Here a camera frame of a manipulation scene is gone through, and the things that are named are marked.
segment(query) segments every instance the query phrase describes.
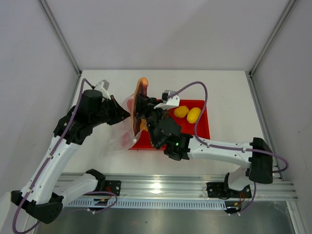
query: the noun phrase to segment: red container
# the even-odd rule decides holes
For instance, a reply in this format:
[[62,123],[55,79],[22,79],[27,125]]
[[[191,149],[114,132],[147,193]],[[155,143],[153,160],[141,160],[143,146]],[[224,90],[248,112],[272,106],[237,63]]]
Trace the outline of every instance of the red container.
[[[205,104],[205,101],[203,100],[180,100],[180,106],[187,106],[189,110],[191,110],[194,107],[198,107],[202,109],[204,104]],[[186,117],[185,118],[175,117],[174,109],[171,109],[169,111],[170,111],[169,116],[171,116],[176,121],[176,123],[182,127],[181,129],[182,133],[191,134],[191,135],[195,134],[194,133],[195,124],[188,123],[188,121],[186,120]],[[207,111],[204,112],[204,114],[199,120],[199,123],[197,126],[197,134],[199,137],[210,139]],[[143,131],[140,139],[130,150],[154,150],[154,148],[151,145],[149,133],[146,131]]]

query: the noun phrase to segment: robotic arm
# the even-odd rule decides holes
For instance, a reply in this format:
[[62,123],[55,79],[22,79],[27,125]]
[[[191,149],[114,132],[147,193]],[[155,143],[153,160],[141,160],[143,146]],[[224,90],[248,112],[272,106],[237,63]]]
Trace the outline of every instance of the robotic arm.
[[[63,135],[74,107],[59,120],[50,147],[32,178],[22,190],[11,192],[11,201],[16,205],[22,203],[21,208],[39,221],[50,223],[60,214],[65,204],[87,192],[104,191],[105,176],[93,169],[63,187],[54,187],[71,156],[92,133],[94,127],[102,123],[113,125],[130,116],[118,105],[114,96],[109,95],[107,89],[108,82],[101,81],[94,89],[83,92],[74,121],[56,150],[51,152]],[[201,139],[207,145],[200,143],[192,135],[181,133],[181,127],[171,117],[166,116],[167,109],[179,106],[178,96],[167,98],[171,92],[165,91],[161,100],[137,96],[136,117],[146,119],[154,148],[160,149],[166,145],[164,153],[174,160],[205,158],[240,165],[234,173],[226,175],[224,183],[217,191],[222,195],[235,197],[235,191],[242,191],[250,181],[272,183],[272,157],[250,151],[260,149],[270,152],[262,139],[254,138],[252,143],[225,143]],[[231,150],[238,147],[242,150]]]

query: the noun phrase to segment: gray floor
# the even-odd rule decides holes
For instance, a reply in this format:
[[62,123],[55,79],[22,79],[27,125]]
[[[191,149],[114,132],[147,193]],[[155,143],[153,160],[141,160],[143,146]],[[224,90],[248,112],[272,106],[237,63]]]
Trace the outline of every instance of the gray floor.
[[61,215],[35,234],[294,234],[285,202],[255,202],[241,216],[223,211],[111,209]]

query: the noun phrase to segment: transparent plastic bag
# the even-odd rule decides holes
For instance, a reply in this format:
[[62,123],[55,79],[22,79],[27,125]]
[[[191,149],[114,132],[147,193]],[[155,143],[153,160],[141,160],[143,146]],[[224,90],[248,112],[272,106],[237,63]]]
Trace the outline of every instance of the transparent plastic bag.
[[[122,103],[122,108],[132,113],[131,107],[134,95],[129,96]],[[131,118],[110,126],[110,138],[108,139],[106,151],[115,152],[120,150],[128,150],[139,140],[142,130],[135,136]]]

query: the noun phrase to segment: white table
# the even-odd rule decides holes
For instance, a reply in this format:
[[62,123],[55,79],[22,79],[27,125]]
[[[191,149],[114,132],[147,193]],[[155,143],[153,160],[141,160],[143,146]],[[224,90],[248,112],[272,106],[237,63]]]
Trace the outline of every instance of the white table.
[[[120,104],[134,92],[141,77],[149,80],[148,96],[157,98],[166,89],[178,90],[196,80],[204,82],[209,92],[207,108],[213,140],[251,142],[253,137],[263,137],[243,71],[85,70],[81,76],[94,85],[103,79],[109,81],[109,93]],[[204,90],[195,85],[179,96],[181,99],[204,99]],[[225,175],[238,168],[234,164],[204,159],[174,161],[162,151],[127,150],[107,154],[107,128],[107,125],[101,125],[94,129],[64,172],[82,173],[94,168],[105,174]]]

